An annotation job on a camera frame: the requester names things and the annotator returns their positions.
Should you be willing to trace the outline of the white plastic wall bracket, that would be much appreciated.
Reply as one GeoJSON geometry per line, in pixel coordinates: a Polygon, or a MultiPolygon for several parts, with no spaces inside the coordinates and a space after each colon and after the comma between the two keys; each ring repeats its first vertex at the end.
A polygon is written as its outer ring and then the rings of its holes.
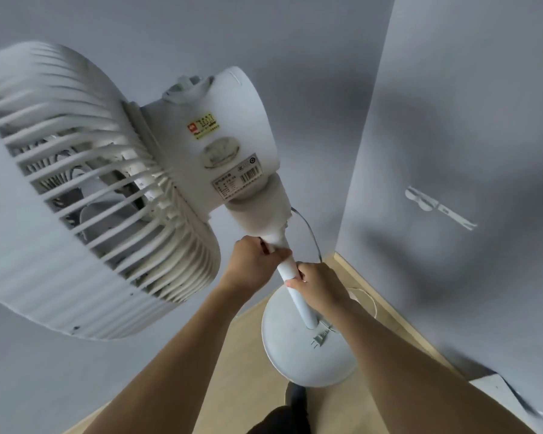
{"type": "Polygon", "coordinates": [[[478,226],[478,224],[467,220],[466,218],[462,217],[447,206],[441,204],[438,200],[432,198],[431,196],[428,196],[427,194],[422,193],[421,191],[413,188],[412,186],[409,186],[405,190],[405,196],[407,199],[416,203],[421,210],[426,212],[439,211],[440,213],[449,217],[468,231],[473,231],[478,226]]]}

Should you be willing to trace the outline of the white flat panel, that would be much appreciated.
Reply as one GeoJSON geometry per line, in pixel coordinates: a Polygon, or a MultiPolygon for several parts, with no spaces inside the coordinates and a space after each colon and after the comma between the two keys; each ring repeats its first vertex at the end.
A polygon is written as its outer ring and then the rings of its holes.
{"type": "Polygon", "coordinates": [[[543,434],[541,415],[501,375],[488,372],[468,382],[507,409],[535,434],[543,434]]]}

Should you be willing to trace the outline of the person's left hand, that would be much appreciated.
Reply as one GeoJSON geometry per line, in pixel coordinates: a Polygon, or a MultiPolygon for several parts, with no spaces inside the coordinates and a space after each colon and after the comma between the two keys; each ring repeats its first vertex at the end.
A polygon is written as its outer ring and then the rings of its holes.
{"type": "Polygon", "coordinates": [[[217,291],[241,305],[245,304],[268,283],[278,267],[266,264],[269,252],[272,251],[268,250],[261,237],[246,235],[238,240],[217,285],[217,291]]]}

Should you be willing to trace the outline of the person's right hand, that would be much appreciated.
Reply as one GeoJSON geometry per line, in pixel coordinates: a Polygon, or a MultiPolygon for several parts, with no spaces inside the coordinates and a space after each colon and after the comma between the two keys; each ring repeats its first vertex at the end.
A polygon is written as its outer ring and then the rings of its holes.
{"type": "Polygon", "coordinates": [[[299,278],[305,289],[296,289],[306,303],[326,318],[334,318],[353,303],[338,276],[326,263],[297,262],[299,278]]]}

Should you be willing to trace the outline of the person's left forearm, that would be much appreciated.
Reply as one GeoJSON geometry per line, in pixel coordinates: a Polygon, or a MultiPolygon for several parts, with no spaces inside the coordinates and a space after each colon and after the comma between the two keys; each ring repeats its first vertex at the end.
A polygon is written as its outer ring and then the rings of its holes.
{"type": "Polygon", "coordinates": [[[84,434],[192,434],[230,324],[258,289],[221,281],[84,434]]]}

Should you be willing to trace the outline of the white pedestal fan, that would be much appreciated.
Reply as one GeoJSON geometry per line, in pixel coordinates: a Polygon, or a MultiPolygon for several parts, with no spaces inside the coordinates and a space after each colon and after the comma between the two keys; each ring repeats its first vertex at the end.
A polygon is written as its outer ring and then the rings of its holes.
{"type": "Polygon", "coordinates": [[[224,206],[263,248],[293,208],[262,100],[239,67],[145,106],[59,44],[0,50],[0,304],[90,340],[136,334],[203,290],[224,206]]]}

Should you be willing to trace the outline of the white power plug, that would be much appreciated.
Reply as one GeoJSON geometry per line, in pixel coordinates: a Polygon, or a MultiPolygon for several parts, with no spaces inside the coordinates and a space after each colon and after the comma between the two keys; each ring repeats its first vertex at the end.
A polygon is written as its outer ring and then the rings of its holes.
{"type": "Polygon", "coordinates": [[[322,327],[322,330],[318,331],[317,334],[311,340],[311,348],[316,350],[324,345],[328,335],[333,332],[331,325],[327,324],[325,321],[320,321],[319,323],[322,327]]]}

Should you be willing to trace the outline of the person's right forearm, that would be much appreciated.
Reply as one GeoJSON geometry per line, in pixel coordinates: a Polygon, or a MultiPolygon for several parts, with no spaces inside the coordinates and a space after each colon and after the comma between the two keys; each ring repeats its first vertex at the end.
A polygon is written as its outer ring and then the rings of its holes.
{"type": "Polygon", "coordinates": [[[356,301],[314,308],[337,327],[353,351],[389,434],[535,434],[356,301]]]}

